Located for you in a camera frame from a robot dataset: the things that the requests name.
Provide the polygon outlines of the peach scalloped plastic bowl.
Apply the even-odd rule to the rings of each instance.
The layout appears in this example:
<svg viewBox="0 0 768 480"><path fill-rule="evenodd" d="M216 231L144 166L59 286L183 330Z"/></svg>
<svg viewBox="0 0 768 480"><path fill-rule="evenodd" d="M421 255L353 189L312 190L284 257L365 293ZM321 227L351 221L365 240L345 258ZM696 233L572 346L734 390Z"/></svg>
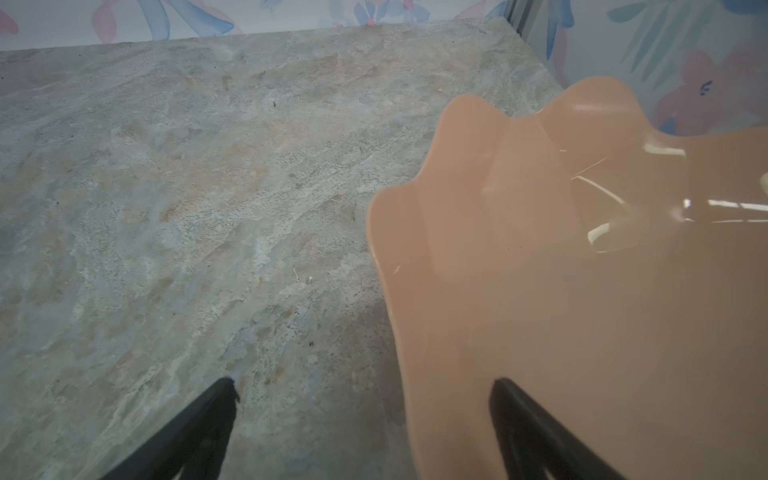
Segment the peach scalloped plastic bowl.
<svg viewBox="0 0 768 480"><path fill-rule="evenodd" d="M767 132L671 136L612 77L462 95L366 228L423 479L509 479L508 378L621 479L767 475Z"/></svg>

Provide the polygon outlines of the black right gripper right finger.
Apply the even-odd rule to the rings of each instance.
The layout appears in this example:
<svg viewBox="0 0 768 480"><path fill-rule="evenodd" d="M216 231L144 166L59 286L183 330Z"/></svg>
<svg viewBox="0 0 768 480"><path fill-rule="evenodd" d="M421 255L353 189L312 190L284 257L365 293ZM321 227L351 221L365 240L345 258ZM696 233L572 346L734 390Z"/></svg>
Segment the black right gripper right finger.
<svg viewBox="0 0 768 480"><path fill-rule="evenodd" d="M623 477L508 378L494 381L489 411L509 479Z"/></svg>

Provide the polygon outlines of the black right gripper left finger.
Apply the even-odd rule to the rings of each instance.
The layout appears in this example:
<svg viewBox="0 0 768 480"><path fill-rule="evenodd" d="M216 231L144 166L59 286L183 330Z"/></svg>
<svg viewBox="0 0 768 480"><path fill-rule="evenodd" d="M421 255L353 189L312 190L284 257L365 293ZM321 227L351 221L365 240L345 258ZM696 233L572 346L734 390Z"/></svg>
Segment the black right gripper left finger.
<svg viewBox="0 0 768 480"><path fill-rule="evenodd" d="M234 380L218 379L104 477L218 479L238 402Z"/></svg>

